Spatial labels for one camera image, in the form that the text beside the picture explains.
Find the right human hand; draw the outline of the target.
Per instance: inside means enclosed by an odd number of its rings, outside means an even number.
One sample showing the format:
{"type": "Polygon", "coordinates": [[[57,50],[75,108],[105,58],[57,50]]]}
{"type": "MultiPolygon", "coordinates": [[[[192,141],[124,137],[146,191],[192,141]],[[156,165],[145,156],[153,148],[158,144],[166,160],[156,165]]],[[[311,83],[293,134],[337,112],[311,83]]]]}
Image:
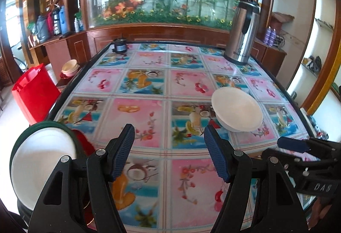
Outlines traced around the right human hand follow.
{"type": "Polygon", "coordinates": [[[321,198],[317,198],[316,202],[313,204],[310,219],[308,220],[309,229],[315,227],[319,220],[326,216],[330,208],[331,205],[324,205],[321,198]]]}

